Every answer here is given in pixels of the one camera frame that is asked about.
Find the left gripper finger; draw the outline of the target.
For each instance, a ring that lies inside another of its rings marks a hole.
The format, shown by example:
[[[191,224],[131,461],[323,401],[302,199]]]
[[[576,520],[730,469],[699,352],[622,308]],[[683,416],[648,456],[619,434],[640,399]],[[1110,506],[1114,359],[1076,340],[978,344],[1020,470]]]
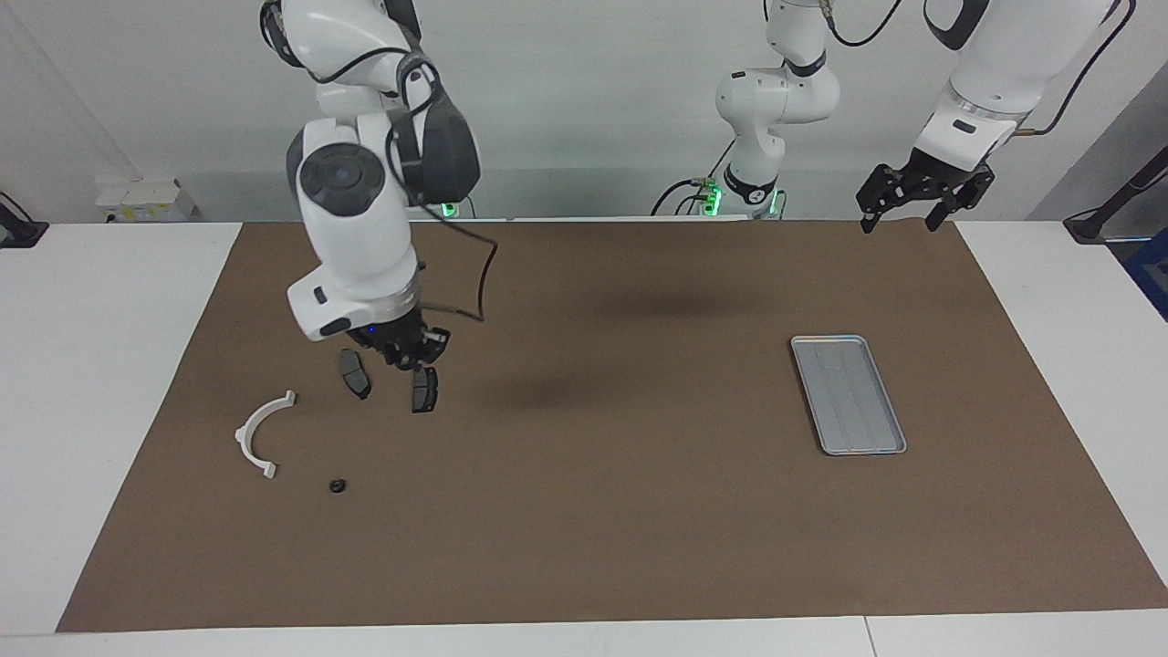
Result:
[[[996,174],[990,167],[976,167],[966,182],[957,184],[955,187],[943,184],[934,208],[923,219],[926,228],[937,231],[951,215],[959,210],[976,208],[995,179]]]
[[[860,228],[864,234],[871,234],[881,217],[888,212],[908,205],[904,188],[904,173],[892,168],[888,162],[880,162],[872,168],[864,184],[856,192],[856,203],[860,209]]]

